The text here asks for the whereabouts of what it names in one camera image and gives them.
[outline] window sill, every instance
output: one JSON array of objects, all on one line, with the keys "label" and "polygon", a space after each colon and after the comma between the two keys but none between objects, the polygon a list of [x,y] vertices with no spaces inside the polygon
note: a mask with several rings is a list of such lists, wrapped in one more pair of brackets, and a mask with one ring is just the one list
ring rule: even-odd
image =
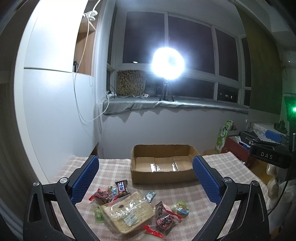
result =
[{"label": "window sill", "polygon": [[[110,99],[109,107],[104,115],[118,115],[127,111],[154,109],[155,107],[178,108],[178,109],[214,109],[228,110],[248,114],[249,108],[240,106],[237,103],[214,101],[209,99],[187,99],[174,97],[175,101],[159,101],[157,97],[134,98],[115,97]],[[108,100],[103,103],[103,110],[107,107]]]}]

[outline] candy wrapper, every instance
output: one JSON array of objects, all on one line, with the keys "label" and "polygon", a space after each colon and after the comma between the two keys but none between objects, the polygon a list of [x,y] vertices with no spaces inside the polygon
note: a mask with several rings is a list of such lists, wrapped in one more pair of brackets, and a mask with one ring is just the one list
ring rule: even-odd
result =
[{"label": "candy wrapper", "polygon": [[96,200],[99,205],[103,205],[118,199],[117,189],[113,186],[108,187],[105,191],[98,189],[90,198],[89,201]]},{"label": "candy wrapper", "polygon": [[177,213],[178,215],[181,215],[181,216],[186,216],[189,213],[187,204],[182,201],[178,201],[177,203],[174,203],[174,205],[171,206],[171,209],[174,213]]},{"label": "candy wrapper", "polygon": [[99,207],[94,207],[94,216],[97,223],[103,223],[104,217]]},{"label": "candy wrapper", "polygon": [[119,198],[130,194],[130,192],[128,191],[128,181],[127,180],[118,181],[118,182],[115,182],[115,184],[118,187],[118,197]]},{"label": "candy wrapper", "polygon": [[173,213],[169,206],[162,202],[159,202],[155,208],[157,218],[150,225],[145,225],[144,229],[149,234],[165,239],[172,228],[182,221],[182,217]]},{"label": "candy wrapper", "polygon": [[146,198],[148,199],[148,201],[151,203],[152,199],[154,198],[154,196],[156,195],[155,192],[152,192],[152,191],[148,191],[146,193]]}]

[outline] plaid tablecloth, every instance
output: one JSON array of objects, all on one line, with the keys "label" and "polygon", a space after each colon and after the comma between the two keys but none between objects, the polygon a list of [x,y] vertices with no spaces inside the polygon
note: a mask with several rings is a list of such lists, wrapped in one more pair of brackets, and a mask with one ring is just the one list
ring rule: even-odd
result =
[{"label": "plaid tablecloth", "polygon": [[[242,164],[231,152],[219,155],[204,156],[208,164],[216,168],[220,174],[231,177],[237,183],[249,184],[252,180],[258,180],[262,188],[262,192],[267,201],[267,187],[266,185],[256,177],[245,165]],[[82,166],[85,157],[73,157],[59,173],[58,181],[62,177],[69,177],[72,172]],[[163,185],[133,185],[131,181],[130,172],[130,160],[124,159],[100,159],[99,171],[96,174],[92,184],[87,190],[82,202],[77,203],[76,207],[80,214],[92,229],[92,231],[98,236],[101,241],[107,240],[138,240],[144,235],[143,230],[133,233],[129,236],[118,236],[109,231],[104,223],[96,223],[94,221],[93,207],[94,202],[90,202],[88,198],[98,189],[105,189],[110,185],[114,185],[115,181],[127,179],[128,188],[130,192],[136,189],[146,194],[148,190],[156,192],[156,196],[152,200],[152,205],[156,205],[159,201],[167,205],[181,200],[187,203],[190,210],[189,215],[183,219],[183,221],[175,226],[169,233],[166,240],[188,240],[191,241],[193,237],[199,232],[201,227],[205,224],[216,204],[211,203],[203,190],[201,184],[198,181],[176,183],[176,184],[163,184]],[[235,205],[230,213],[230,216],[221,231],[220,237],[227,234],[231,227],[233,219],[235,217],[239,202],[235,202]],[[61,211],[56,202],[53,202],[53,206],[56,212],[56,216],[60,222],[60,225],[64,233],[70,237],[73,237],[68,229],[65,220],[61,214]]]}]

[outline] chocolate bar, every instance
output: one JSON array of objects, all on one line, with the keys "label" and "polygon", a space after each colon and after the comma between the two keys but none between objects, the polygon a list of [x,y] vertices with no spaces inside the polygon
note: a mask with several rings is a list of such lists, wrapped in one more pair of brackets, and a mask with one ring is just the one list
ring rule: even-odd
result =
[{"label": "chocolate bar", "polygon": [[118,182],[115,182],[115,184],[118,187],[118,197],[119,198],[130,194],[130,192],[127,189],[127,186],[128,186],[128,181],[127,180],[118,181]]}]

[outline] cardboard box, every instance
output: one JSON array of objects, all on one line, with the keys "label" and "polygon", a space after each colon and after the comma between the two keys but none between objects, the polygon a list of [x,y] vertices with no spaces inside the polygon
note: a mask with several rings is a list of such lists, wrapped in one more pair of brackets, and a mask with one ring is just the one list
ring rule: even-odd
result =
[{"label": "cardboard box", "polygon": [[134,184],[195,181],[192,159],[199,155],[189,145],[136,145],[131,152]]}]

